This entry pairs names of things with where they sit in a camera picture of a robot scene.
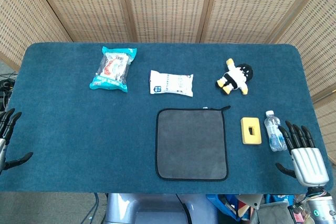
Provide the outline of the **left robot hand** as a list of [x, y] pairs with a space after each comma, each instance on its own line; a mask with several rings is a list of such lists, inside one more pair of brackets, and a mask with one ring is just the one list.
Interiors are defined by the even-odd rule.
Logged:
[[15, 109], [10, 109], [7, 112], [1, 112], [1, 173], [4, 170], [26, 163], [32, 156], [33, 152], [28, 152], [25, 156], [12, 161], [6, 161], [6, 151], [12, 137], [15, 124], [22, 115], [17, 112], [13, 115]]

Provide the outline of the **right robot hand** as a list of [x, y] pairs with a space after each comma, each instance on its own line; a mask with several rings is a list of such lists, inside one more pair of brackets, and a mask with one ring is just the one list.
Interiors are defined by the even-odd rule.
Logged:
[[307, 188], [322, 187], [329, 181], [327, 169], [320, 150], [305, 126], [286, 122], [287, 129], [278, 126], [290, 154], [293, 170], [284, 168], [280, 163], [276, 167], [283, 174], [293, 177]]

